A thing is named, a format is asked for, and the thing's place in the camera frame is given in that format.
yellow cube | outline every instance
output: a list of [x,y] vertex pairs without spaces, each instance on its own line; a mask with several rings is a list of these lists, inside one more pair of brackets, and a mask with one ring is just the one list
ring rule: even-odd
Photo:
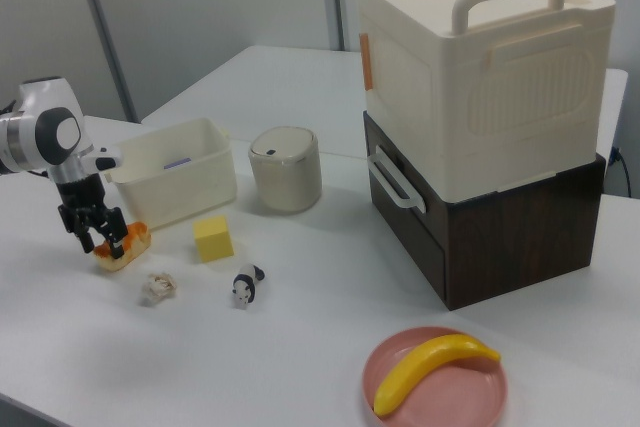
[[202,262],[211,262],[233,255],[231,236],[224,215],[194,222],[193,238]]

toy banana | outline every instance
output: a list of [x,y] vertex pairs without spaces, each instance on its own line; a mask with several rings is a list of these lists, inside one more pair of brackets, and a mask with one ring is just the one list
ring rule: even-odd
[[443,364],[469,357],[500,361],[500,353],[465,334],[449,334],[420,344],[391,369],[378,387],[373,411],[379,417],[392,413],[413,388]]

pink bowl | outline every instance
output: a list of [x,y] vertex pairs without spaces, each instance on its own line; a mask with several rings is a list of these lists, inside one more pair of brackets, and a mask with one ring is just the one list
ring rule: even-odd
[[422,379],[391,415],[379,418],[373,413],[376,390],[400,359],[427,340],[460,333],[446,327],[419,327],[395,334],[374,349],[362,373],[372,423],[385,427],[495,425],[507,400],[507,379],[499,362],[485,358],[445,364]]

toast slice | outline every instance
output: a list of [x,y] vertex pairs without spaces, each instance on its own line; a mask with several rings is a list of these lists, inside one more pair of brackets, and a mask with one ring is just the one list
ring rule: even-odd
[[129,233],[122,240],[124,247],[124,255],[119,259],[111,256],[111,249],[107,241],[93,249],[93,254],[98,261],[98,265],[109,272],[116,272],[133,259],[142,254],[151,245],[151,234],[146,224],[143,222],[134,222],[127,225]]

panda toy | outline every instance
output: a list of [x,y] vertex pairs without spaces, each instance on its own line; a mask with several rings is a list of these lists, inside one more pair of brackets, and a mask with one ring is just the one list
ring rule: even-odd
[[246,309],[256,296],[256,283],[264,279],[264,271],[255,265],[245,265],[233,279],[233,293],[236,305]]

